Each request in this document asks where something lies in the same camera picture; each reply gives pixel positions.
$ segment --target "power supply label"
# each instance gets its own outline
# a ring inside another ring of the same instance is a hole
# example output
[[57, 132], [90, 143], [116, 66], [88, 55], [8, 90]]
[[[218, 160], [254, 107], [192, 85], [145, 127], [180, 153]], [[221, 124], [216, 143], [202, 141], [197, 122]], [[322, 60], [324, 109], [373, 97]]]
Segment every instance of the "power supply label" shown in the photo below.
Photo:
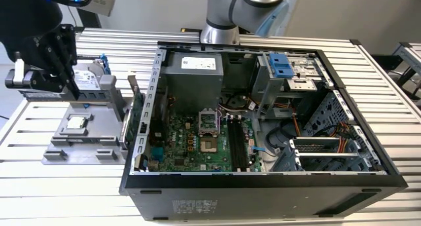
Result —
[[204, 57], [184, 57], [181, 69], [216, 70], [216, 59]]

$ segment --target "blue plastic clip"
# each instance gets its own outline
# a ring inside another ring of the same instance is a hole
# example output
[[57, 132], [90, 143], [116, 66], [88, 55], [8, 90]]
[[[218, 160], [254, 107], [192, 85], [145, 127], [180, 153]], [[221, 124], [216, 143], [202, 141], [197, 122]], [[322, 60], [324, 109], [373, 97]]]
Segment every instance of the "blue plastic clip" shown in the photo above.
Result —
[[269, 64], [274, 70], [273, 76], [276, 78], [292, 78], [294, 71], [290, 68], [288, 57], [285, 54], [269, 54]]
[[108, 65], [108, 58], [106, 58], [104, 53], [100, 56], [100, 59], [102, 60], [102, 63], [104, 63], [104, 74], [105, 75], [110, 75], [110, 69], [109, 69], [109, 65]]

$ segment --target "white wall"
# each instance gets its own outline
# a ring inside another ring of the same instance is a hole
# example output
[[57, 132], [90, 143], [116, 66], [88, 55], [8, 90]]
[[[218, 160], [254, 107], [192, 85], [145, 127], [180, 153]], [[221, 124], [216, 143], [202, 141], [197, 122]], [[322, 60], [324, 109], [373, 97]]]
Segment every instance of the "white wall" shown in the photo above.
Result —
[[156, 32], [201, 29], [205, 19], [206, 0], [116, 0], [110, 17], [100, 16], [102, 28]]
[[421, 42], [421, 0], [298, 0], [286, 36], [356, 38], [372, 53]]

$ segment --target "green circuit board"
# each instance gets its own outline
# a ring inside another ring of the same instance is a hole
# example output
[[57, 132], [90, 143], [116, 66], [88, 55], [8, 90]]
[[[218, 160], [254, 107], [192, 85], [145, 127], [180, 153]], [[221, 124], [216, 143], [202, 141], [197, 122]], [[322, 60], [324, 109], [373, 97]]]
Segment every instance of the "green circuit board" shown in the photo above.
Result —
[[[242, 129], [248, 138], [254, 140], [252, 122], [249, 119], [242, 121]], [[164, 158], [158, 163], [160, 172], [192, 172], [192, 171], [212, 171], [212, 172], [230, 172], [230, 151], [228, 139], [226, 120], [221, 120], [220, 134], [216, 139], [216, 149], [212, 152], [201, 151], [201, 142], [212, 139], [212, 137], [198, 136], [198, 117], [197, 116], [177, 116], [169, 118], [168, 126], [168, 141], [164, 147]], [[244, 151], [248, 155], [249, 143], [244, 141]], [[260, 171], [260, 158], [254, 154], [256, 162], [249, 166], [250, 171]]]

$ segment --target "case label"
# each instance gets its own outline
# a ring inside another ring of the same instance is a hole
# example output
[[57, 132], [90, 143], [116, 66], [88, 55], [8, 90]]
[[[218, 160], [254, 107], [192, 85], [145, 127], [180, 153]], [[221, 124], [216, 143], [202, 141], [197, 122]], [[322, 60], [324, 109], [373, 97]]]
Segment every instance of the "case label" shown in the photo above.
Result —
[[217, 200], [173, 200], [172, 208], [176, 214], [213, 214]]

